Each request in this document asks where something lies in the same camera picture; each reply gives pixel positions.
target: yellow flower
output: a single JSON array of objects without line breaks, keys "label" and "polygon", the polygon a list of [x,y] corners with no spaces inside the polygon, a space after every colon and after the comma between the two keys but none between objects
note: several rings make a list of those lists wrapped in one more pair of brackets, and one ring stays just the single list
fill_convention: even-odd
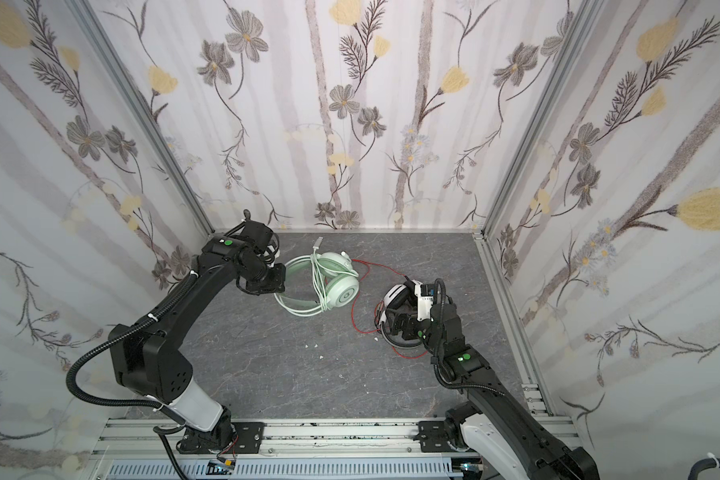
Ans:
[{"label": "yellow flower", "polygon": [[694,193],[669,213],[694,230],[720,230],[720,187]]},{"label": "yellow flower", "polygon": [[463,70],[459,67],[451,67],[445,72],[445,77],[443,77],[443,82],[440,84],[440,89],[447,94],[452,94],[464,88],[468,83],[469,78]]},{"label": "yellow flower", "polygon": [[150,67],[150,86],[157,93],[169,94],[176,89],[178,83],[178,80],[164,72],[162,68],[156,65]]},{"label": "yellow flower", "polygon": [[541,206],[541,213],[548,214],[550,212],[550,195],[545,189],[540,189],[536,193],[536,197],[530,201],[530,209],[536,210],[537,206]]},{"label": "yellow flower", "polygon": [[28,47],[32,40],[24,19],[16,8],[0,2],[0,43],[11,48]]},{"label": "yellow flower", "polygon": [[76,222],[85,222],[85,214],[79,208],[73,208],[70,212],[70,218]]},{"label": "yellow flower", "polygon": [[347,167],[351,167],[355,164],[355,159],[345,153],[332,154],[328,159],[334,165],[344,164]]},{"label": "yellow flower", "polygon": [[77,54],[77,50],[69,47],[59,47],[59,53],[72,70],[75,72],[80,70],[80,56]]},{"label": "yellow flower", "polygon": [[127,195],[120,205],[120,213],[123,215],[131,215],[135,209],[141,206],[141,197],[138,195]]},{"label": "yellow flower", "polygon": [[373,54],[377,57],[383,57],[385,53],[389,52],[389,40],[381,35],[376,35],[373,39]]},{"label": "yellow flower", "polygon": [[61,225],[64,227],[64,229],[70,235],[74,235],[75,232],[77,232],[77,224],[75,222],[73,222],[72,220],[63,220],[61,222]]},{"label": "yellow flower", "polygon": [[662,111],[665,106],[666,97],[664,96],[664,89],[657,87],[643,104],[643,110],[641,111],[643,115],[655,115]]},{"label": "yellow flower", "polygon": [[115,193],[115,187],[113,187],[112,184],[109,182],[104,182],[104,185],[101,186],[101,190],[106,194],[114,195]]},{"label": "yellow flower", "polygon": [[637,56],[644,62],[653,62],[670,45],[677,30],[677,17],[648,29],[637,39]]},{"label": "yellow flower", "polygon": [[337,0],[328,13],[337,24],[354,25],[360,21],[360,0]]}]

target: red wire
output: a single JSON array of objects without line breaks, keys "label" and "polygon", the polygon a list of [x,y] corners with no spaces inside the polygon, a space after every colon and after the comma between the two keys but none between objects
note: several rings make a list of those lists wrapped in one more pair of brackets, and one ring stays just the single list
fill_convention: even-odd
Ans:
[{"label": "red wire", "polygon": [[383,266],[384,268],[390,269],[390,270],[392,270],[393,272],[395,272],[396,274],[398,274],[398,275],[400,275],[400,276],[405,276],[405,274],[401,274],[400,272],[396,271],[394,268],[391,268],[390,266],[386,266],[386,265],[382,265],[382,264],[374,264],[373,262],[366,262],[365,260],[358,260],[358,259],[356,259],[356,258],[353,258],[352,261],[353,261],[353,262],[357,262],[357,263],[359,263],[359,264],[365,264],[365,266],[368,266],[368,265]]},{"label": "red wire", "polygon": [[424,355],[426,355],[427,353],[429,353],[429,352],[424,352],[423,354],[421,354],[421,355],[419,355],[419,356],[405,356],[405,355],[401,354],[400,352],[398,352],[398,350],[397,350],[396,348],[392,347],[392,349],[394,350],[395,353],[397,353],[399,356],[403,357],[404,359],[411,359],[411,360],[413,360],[413,359],[420,359],[420,358],[422,358]]},{"label": "red wire", "polygon": [[[362,282],[363,279],[364,279],[366,276],[368,276],[368,274],[371,273],[371,266],[368,265],[368,264],[366,264],[365,262],[360,261],[360,260],[353,260],[353,262],[358,262],[358,263],[360,263],[360,264],[364,264],[364,265],[365,265],[365,268],[368,269],[368,270],[365,272],[365,275],[363,275],[363,276],[360,278],[360,280],[358,281],[358,282]],[[358,301],[358,297],[359,297],[359,296],[360,296],[360,292],[358,292],[358,294],[355,295],[355,300],[352,302],[352,311],[349,313],[350,317],[352,318],[352,326],[355,327],[355,330],[358,331],[358,332],[360,332],[360,333],[376,333],[376,332],[378,331],[378,329],[376,329],[376,330],[369,330],[369,331],[367,331],[367,332],[363,332],[362,330],[360,330],[360,329],[357,327],[357,325],[355,325],[355,303]]]},{"label": "red wire", "polygon": [[[360,278],[360,281],[359,281],[359,282],[362,282],[363,279],[365,279],[365,277],[368,276],[368,274],[371,273],[371,265],[383,266],[384,268],[389,269],[389,270],[395,272],[396,274],[398,274],[398,275],[400,275],[400,276],[405,276],[404,274],[401,274],[400,272],[396,271],[394,268],[391,268],[390,266],[386,266],[386,265],[382,265],[382,264],[374,264],[373,262],[366,262],[365,260],[358,260],[358,259],[355,259],[355,258],[353,258],[352,261],[353,261],[353,262],[357,262],[358,264],[363,264],[363,265],[365,265],[365,268],[368,269],[368,270],[365,272],[365,275],[363,275],[363,276]],[[355,325],[355,302],[358,301],[358,296],[360,296],[360,295],[359,295],[359,292],[358,292],[358,294],[355,296],[355,300],[352,302],[352,311],[350,312],[350,317],[352,318],[352,326],[355,327],[355,330],[358,331],[358,332],[360,332],[360,333],[376,333],[376,332],[380,332],[379,329],[369,330],[369,331],[367,331],[367,332],[363,332],[362,330],[360,330],[359,328],[357,328],[357,326]],[[383,304],[384,304],[384,301],[381,301],[381,302],[379,302],[379,303],[376,304],[376,307],[373,309],[374,318],[375,318],[376,315],[378,314],[378,308],[379,308],[381,305],[383,305]],[[394,350],[395,353],[398,354],[398,356],[401,356],[401,357],[404,358],[404,359],[410,359],[410,360],[420,359],[420,358],[422,358],[424,355],[426,355],[426,354],[428,353],[428,352],[424,352],[423,354],[421,354],[421,355],[419,355],[419,356],[405,356],[405,355],[401,354],[400,352],[398,352],[397,349],[395,349],[394,347],[392,347],[392,349]]]}]

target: mint green headphones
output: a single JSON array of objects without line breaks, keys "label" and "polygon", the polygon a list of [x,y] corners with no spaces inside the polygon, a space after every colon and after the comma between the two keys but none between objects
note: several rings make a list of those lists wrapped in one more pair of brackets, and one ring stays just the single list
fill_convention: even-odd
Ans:
[{"label": "mint green headphones", "polygon": [[275,293],[275,300],[296,316],[313,316],[337,306],[344,306],[358,294],[360,283],[358,273],[352,268],[352,259],[346,252],[318,254],[322,237],[312,247],[311,255],[302,255],[286,264],[286,284],[294,273],[308,266],[312,269],[312,286],[318,300],[298,300]]}]

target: zip tie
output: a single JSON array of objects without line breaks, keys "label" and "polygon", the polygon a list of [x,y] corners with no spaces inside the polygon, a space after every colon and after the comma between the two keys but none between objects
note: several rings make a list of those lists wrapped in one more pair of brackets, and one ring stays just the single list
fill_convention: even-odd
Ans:
[{"label": "zip tie", "polygon": [[715,468],[720,468],[720,460],[717,459],[714,453],[708,452],[706,456],[715,461]]}]

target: flower stem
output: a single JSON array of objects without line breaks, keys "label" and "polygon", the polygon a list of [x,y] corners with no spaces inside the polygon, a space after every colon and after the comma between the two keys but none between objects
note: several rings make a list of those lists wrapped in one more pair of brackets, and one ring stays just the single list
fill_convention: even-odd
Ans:
[{"label": "flower stem", "polygon": [[570,179],[574,176],[574,172],[576,171],[576,168],[579,167],[579,162],[576,162],[576,165],[574,165],[574,169],[570,171],[570,175],[568,175],[568,180],[565,181],[565,188],[563,188],[563,206],[565,206],[565,199],[568,196],[568,183],[570,183]]},{"label": "flower stem", "polygon": [[230,96],[230,100],[232,100],[232,98],[237,95],[237,92],[240,91],[240,88],[242,88],[242,80],[246,77],[246,66],[242,60],[242,52],[240,52],[240,85],[237,86],[237,90],[235,90],[235,93]]},{"label": "flower stem", "polygon": [[360,140],[360,137],[355,133],[355,121],[352,120],[352,114],[349,114],[349,127],[352,129],[352,134],[355,135],[355,138],[358,142],[360,142],[360,145],[365,147],[365,144]]},{"label": "flower stem", "polygon": [[130,156],[134,158],[136,164],[136,171],[139,173],[139,185],[141,186],[141,193],[144,193],[144,178],[141,176],[141,167],[139,167],[139,161],[136,159],[134,152],[129,152]]},{"label": "flower stem", "polygon": [[360,157],[360,160],[358,160],[358,163],[360,163],[362,161],[362,159],[365,158],[366,155],[368,155],[368,153],[373,148],[374,143],[376,143],[376,132],[373,132],[373,140],[371,141],[371,146],[368,147],[368,149],[365,151],[365,153],[362,155],[362,157]]},{"label": "flower stem", "polygon": [[638,218],[643,218],[644,216],[653,215],[653,214],[662,214],[665,212],[669,212],[672,210],[671,208],[664,208],[662,210],[654,210],[652,212],[648,212],[647,214],[642,214],[641,216],[635,216],[631,221],[637,220]]},{"label": "flower stem", "polygon": [[216,79],[215,79],[215,78],[213,79],[213,87],[216,89],[216,94],[219,95],[219,100],[224,104],[224,106],[226,107],[226,109],[229,110],[230,113],[235,116],[235,118],[237,118],[237,121],[240,122],[240,128],[242,128],[242,131],[245,132],[245,131],[246,131],[246,128],[243,126],[242,120],[241,120],[240,117],[230,108],[230,106],[229,106],[229,105],[227,104],[227,102],[224,100],[224,97],[221,96],[221,92],[219,92],[219,85],[216,84]]},{"label": "flower stem", "polygon": [[551,215],[551,216],[561,216],[561,215],[566,215],[566,214],[567,214],[568,212],[570,212],[571,210],[573,210],[574,208],[576,208],[576,206],[577,206],[577,204],[574,204],[574,206],[572,206],[571,208],[569,208],[569,209],[568,209],[568,210],[566,210],[565,212],[563,212],[563,213],[561,213],[561,214],[555,214],[555,215]]}]

